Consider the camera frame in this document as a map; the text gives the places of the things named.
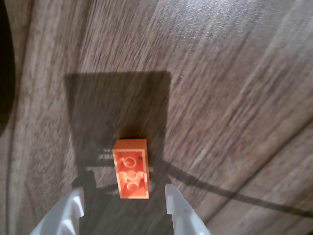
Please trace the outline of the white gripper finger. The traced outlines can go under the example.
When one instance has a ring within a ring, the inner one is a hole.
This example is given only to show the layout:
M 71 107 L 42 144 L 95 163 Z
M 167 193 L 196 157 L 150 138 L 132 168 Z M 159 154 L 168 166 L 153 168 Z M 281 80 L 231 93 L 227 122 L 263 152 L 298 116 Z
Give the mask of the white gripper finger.
M 211 235 L 176 186 L 166 184 L 165 197 L 167 214 L 172 216 L 175 235 Z
M 77 235 L 85 214 L 84 190 L 75 188 L 63 196 L 31 232 L 32 235 Z

